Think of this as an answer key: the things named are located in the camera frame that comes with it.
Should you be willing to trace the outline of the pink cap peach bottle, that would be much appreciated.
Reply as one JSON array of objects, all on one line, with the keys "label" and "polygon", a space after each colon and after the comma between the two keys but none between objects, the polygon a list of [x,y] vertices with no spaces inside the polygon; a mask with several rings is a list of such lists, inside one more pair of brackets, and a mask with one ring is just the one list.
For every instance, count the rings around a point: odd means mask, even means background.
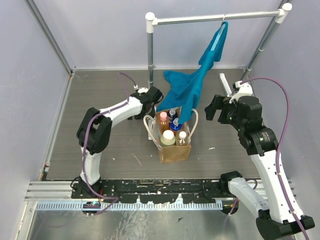
[{"label": "pink cap peach bottle", "polygon": [[167,112],[162,111],[159,113],[158,127],[161,135],[170,129],[170,119]]}]

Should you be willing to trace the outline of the teal t-shirt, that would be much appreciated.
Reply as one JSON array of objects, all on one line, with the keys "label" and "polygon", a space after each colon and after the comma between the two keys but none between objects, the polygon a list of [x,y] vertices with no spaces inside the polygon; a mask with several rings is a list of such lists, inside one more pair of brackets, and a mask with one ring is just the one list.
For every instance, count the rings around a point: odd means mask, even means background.
[{"label": "teal t-shirt", "polygon": [[221,35],[214,51],[211,51],[212,45],[217,37],[217,32],[214,34],[206,50],[202,54],[197,69],[193,73],[183,73],[178,71],[167,70],[163,72],[165,80],[170,84],[170,90],[166,97],[158,106],[158,111],[170,110],[173,108],[180,109],[179,123],[184,124],[189,121],[192,116],[192,109],[198,107],[204,79],[209,70],[211,70],[216,62],[219,62],[222,58],[222,53],[227,38],[229,24],[224,21],[225,28]]}]

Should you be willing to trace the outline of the burlap canvas tote bag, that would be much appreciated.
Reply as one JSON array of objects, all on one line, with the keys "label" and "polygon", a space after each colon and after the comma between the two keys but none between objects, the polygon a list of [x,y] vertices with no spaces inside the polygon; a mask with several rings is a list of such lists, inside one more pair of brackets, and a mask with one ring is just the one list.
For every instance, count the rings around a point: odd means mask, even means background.
[{"label": "burlap canvas tote bag", "polygon": [[195,121],[192,129],[190,129],[188,122],[185,122],[183,124],[184,129],[187,133],[187,146],[162,146],[161,145],[161,137],[160,137],[160,131],[158,127],[158,113],[155,117],[151,117],[150,115],[145,115],[143,117],[143,124],[145,126],[145,129],[148,132],[148,137],[153,141],[155,146],[158,149],[159,154],[159,160],[162,164],[164,163],[173,163],[178,161],[184,161],[189,158],[190,152],[191,152],[191,138],[197,128],[198,121],[199,121],[199,114],[196,109],[192,109],[193,115],[195,116]]}]

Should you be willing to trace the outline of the metal clothes rack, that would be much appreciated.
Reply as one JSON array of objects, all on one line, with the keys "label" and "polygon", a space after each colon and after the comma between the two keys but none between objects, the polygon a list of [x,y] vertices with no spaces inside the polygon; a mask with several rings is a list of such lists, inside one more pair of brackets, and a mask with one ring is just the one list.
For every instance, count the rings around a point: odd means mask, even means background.
[{"label": "metal clothes rack", "polygon": [[186,16],[186,17],[169,17],[169,18],[157,18],[153,12],[145,14],[145,24],[147,33],[147,62],[148,62],[148,87],[154,85],[154,57],[153,57],[153,33],[154,27],[160,25],[170,24],[184,24],[184,23],[198,23],[198,22],[213,22],[224,20],[240,20],[240,19],[253,19],[253,18],[268,18],[272,17],[272,21],[269,23],[264,35],[262,36],[258,47],[252,55],[245,71],[241,77],[244,81],[251,74],[253,67],[265,50],[270,39],[274,35],[275,31],[284,22],[285,18],[292,10],[293,5],[291,1],[283,0],[278,9],[274,11],[258,11],[258,12],[243,12],[243,13],[225,13],[216,15],[201,15],[201,16]]}]

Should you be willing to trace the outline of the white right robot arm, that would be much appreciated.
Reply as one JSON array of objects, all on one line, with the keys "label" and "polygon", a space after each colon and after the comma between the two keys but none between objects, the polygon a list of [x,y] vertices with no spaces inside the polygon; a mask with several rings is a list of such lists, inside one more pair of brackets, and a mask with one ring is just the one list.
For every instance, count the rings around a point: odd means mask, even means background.
[{"label": "white right robot arm", "polygon": [[278,140],[272,129],[263,125],[262,105],[254,96],[238,100],[216,94],[204,111],[208,121],[217,110],[218,122],[233,126],[260,175],[266,197],[251,188],[238,171],[221,174],[219,191],[234,195],[256,217],[256,226],[265,240],[277,240],[315,227],[312,217],[300,209],[292,193],[280,159]]}]

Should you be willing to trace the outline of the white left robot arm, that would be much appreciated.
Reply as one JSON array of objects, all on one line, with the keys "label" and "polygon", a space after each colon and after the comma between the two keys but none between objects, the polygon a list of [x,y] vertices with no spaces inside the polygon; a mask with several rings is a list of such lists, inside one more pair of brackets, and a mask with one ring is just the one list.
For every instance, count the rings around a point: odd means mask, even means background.
[{"label": "white left robot arm", "polygon": [[142,87],[113,106],[102,109],[91,107],[87,110],[76,137],[85,158],[80,178],[85,182],[82,192],[88,198],[95,198],[100,193],[100,185],[96,182],[101,179],[101,155],[109,144],[112,128],[131,117],[144,117],[163,97],[162,92],[154,86]]}]

